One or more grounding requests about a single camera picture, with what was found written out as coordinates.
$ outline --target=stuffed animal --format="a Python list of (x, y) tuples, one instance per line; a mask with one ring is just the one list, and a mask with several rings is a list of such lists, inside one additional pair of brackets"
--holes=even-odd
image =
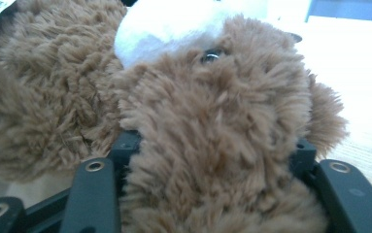
[(0, 31), (0, 178), (71, 173), (135, 129), (124, 232), (325, 232), (288, 157), (300, 138), (323, 156), (346, 136), (336, 93), (287, 32), (244, 12), (205, 18), (213, 34), (191, 23), (159, 47), (125, 50), (123, 35), (145, 35), (130, 14), (150, 2), (124, 17), (114, 0), (19, 1)]
[(164, 53), (191, 48), (208, 50), (220, 36), (225, 19), (240, 14), (266, 19), (266, 3), (264, 0), (137, 1), (118, 28), (116, 56), (127, 69), (140, 61), (154, 61)]

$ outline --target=light wood grain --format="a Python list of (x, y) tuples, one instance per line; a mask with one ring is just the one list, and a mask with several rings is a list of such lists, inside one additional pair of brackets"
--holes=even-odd
[(311, 17), (290, 27), (304, 39), (306, 66), (341, 95), (350, 123), (350, 137), (328, 158), (351, 163), (372, 183), (372, 21)]

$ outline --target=teddy bear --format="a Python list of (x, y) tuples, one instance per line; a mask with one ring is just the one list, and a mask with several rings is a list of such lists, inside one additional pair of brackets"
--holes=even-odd
[(127, 42), (139, 55), (120, 38), (151, 1), (17, 3), (0, 28), (0, 179), (72, 176), (137, 130), (123, 232), (325, 232), (324, 209), (288, 158), (301, 138), (324, 156), (346, 121), (287, 32), (236, 11), (217, 34), (180, 31), (194, 37), (169, 38), (172, 50)]

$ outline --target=teddy bear ear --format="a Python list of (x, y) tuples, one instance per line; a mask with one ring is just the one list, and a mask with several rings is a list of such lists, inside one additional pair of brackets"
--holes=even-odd
[(340, 96), (330, 87), (316, 83), (315, 75), (309, 74), (309, 78), (312, 110), (306, 139), (317, 148), (319, 157), (325, 157), (349, 135), (348, 122), (339, 116), (343, 110)]

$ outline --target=black clamp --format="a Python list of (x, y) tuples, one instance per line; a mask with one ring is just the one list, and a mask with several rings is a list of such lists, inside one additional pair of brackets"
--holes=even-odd
[[(121, 133), (107, 158), (80, 165), (70, 189), (26, 210), (17, 198), (0, 198), (0, 232), (120, 232), (118, 198), (140, 142), (136, 131)], [(330, 216), (327, 232), (372, 233), (370, 182), (351, 164), (317, 163), (315, 156), (315, 147), (301, 140), (289, 164), (293, 175), (319, 195)]]

